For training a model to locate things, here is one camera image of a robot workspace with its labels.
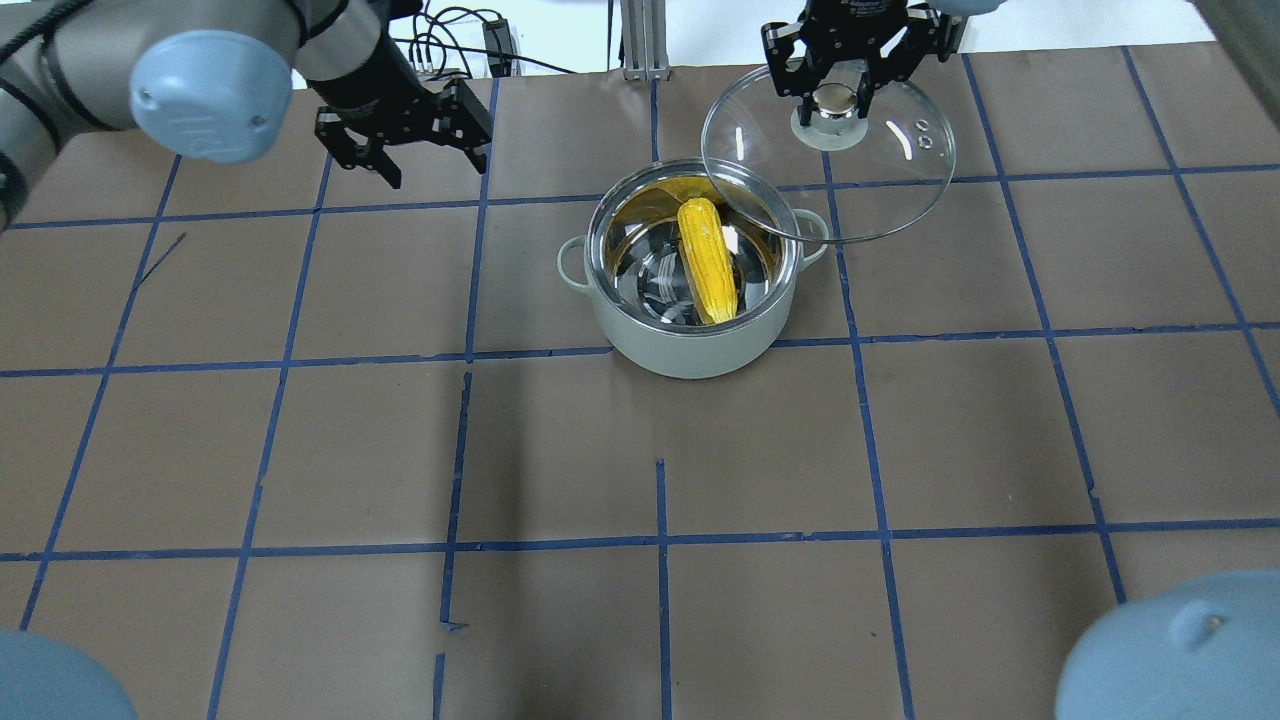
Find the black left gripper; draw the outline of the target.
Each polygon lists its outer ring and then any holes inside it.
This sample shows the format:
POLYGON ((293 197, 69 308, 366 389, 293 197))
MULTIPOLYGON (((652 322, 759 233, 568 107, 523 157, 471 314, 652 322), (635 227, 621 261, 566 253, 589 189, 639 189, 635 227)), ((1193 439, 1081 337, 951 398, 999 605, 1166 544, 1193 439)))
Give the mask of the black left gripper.
POLYGON ((489 169, 489 110, 461 78, 428 91, 393 40, 379 40, 362 64, 317 79, 315 90, 329 106, 316 110, 315 137, 342 169, 370 170, 399 190, 402 170, 381 138, 428 140, 460 150, 476 173, 489 169), (372 140, 357 142, 347 126, 372 140))

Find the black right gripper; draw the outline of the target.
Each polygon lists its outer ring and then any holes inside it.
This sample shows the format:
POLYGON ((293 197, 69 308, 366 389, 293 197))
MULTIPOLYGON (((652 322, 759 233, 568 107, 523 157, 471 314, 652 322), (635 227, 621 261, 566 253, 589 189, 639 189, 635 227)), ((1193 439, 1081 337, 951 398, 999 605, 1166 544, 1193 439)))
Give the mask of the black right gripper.
POLYGON ((762 27, 774 91, 799 101, 799 123, 812 123, 814 94, 836 61, 865 60, 856 114, 867 119, 878 90, 910 79, 928 56, 947 61, 959 50, 966 17, 908 8, 908 1, 808 1, 800 22, 762 27))

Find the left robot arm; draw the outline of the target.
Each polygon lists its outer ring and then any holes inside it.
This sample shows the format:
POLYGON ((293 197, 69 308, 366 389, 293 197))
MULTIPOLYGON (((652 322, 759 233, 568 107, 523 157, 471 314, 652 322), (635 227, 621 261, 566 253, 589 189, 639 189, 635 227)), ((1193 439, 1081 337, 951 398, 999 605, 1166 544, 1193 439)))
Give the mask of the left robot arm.
POLYGON ((399 188, 388 149, 460 150, 484 173, 492 117, 462 81, 431 90, 390 36, 417 1, 26 1, 3 5, 3 225, 76 137, 140 129, 241 164, 276 142, 302 77, 342 168, 399 188))

